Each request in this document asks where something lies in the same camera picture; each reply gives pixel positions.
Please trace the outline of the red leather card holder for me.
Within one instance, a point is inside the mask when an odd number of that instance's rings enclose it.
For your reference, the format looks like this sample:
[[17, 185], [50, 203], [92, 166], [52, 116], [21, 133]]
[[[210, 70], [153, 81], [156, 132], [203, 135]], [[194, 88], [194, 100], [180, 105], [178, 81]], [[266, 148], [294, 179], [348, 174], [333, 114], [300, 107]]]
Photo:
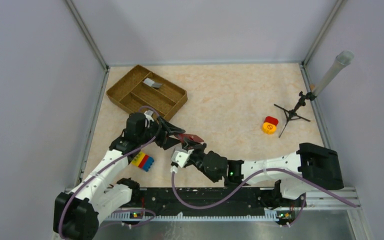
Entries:
[[186, 142], [203, 143], [204, 142], [204, 140], [201, 137], [199, 137], [195, 134], [180, 133], [180, 134], [176, 134], [175, 137], [181, 143], [186, 143]]

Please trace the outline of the brown woven divided tray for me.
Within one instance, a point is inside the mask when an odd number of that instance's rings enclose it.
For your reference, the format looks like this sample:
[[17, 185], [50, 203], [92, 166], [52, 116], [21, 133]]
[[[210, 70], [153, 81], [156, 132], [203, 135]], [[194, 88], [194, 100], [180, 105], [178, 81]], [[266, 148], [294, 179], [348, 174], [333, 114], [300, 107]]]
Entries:
[[[143, 83], [145, 78], [162, 83], [162, 86], [158, 89], [150, 87]], [[141, 65], [128, 71], [106, 91], [106, 95], [113, 104], [129, 114], [139, 112], [142, 106], [149, 106], [167, 121], [188, 100], [185, 89]]]

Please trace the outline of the grey credit cards stack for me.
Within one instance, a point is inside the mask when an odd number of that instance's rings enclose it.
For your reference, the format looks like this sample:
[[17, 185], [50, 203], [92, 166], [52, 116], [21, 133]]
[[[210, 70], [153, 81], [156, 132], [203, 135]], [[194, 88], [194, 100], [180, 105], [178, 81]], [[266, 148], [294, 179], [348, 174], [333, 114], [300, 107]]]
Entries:
[[160, 83], [160, 82], [156, 82], [154, 81], [153, 79], [151, 78], [145, 78], [143, 81], [142, 81], [144, 84], [146, 84], [147, 86], [149, 87], [152, 87], [152, 88], [155, 88], [155, 89], [159, 89], [163, 84]]

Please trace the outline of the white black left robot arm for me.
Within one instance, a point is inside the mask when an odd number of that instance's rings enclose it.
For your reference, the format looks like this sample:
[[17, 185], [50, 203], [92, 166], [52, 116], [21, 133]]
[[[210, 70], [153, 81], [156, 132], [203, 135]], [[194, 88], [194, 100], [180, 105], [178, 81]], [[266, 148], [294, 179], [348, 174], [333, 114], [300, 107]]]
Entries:
[[176, 135], [186, 131], [153, 110], [134, 112], [126, 120], [121, 135], [109, 146], [95, 169], [70, 192], [55, 199], [53, 230], [64, 240], [91, 240], [100, 224], [118, 207], [134, 207], [140, 193], [128, 184], [117, 183], [107, 191], [115, 177], [132, 165], [148, 172], [154, 159], [142, 152], [152, 143], [167, 150], [180, 143]]

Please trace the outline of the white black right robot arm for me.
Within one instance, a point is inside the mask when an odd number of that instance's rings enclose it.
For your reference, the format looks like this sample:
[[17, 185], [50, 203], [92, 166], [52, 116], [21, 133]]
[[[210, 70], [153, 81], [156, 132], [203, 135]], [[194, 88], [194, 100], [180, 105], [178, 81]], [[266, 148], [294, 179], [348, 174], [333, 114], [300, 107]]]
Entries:
[[327, 191], [344, 188], [338, 153], [313, 143], [299, 144], [297, 151], [260, 160], [230, 160], [220, 154], [204, 152], [206, 145], [185, 150], [176, 147], [171, 156], [170, 172], [194, 166], [209, 180], [224, 180], [226, 186], [256, 185], [279, 181], [273, 200], [287, 206], [292, 200], [314, 189]]

